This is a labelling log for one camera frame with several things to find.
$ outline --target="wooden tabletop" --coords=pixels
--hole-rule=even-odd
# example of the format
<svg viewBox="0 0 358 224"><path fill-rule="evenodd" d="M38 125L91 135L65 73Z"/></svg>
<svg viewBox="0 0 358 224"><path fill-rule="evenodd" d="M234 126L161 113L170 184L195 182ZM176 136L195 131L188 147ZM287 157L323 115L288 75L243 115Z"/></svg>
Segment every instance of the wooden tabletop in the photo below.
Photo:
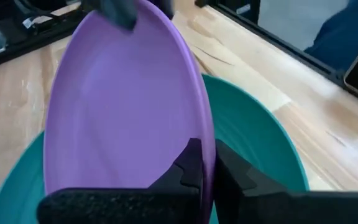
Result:
<svg viewBox="0 0 358 224"><path fill-rule="evenodd" d="M210 8L177 0L173 23L200 70L262 102L295 143L311 189L358 190L358 99ZM44 128L50 87L70 38L0 65L0 186Z"/></svg>

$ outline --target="black glove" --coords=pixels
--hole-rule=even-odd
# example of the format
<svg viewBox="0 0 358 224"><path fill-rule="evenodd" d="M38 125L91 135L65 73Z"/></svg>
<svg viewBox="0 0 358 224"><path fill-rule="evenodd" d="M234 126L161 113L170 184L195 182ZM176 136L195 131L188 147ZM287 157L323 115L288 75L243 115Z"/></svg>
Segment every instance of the black glove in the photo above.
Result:
<svg viewBox="0 0 358 224"><path fill-rule="evenodd" d="M83 7L87 10L98 10L111 22L132 30L136 25L135 0L83 0ZM172 0L149 0L167 15L173 17Z"/></svg>

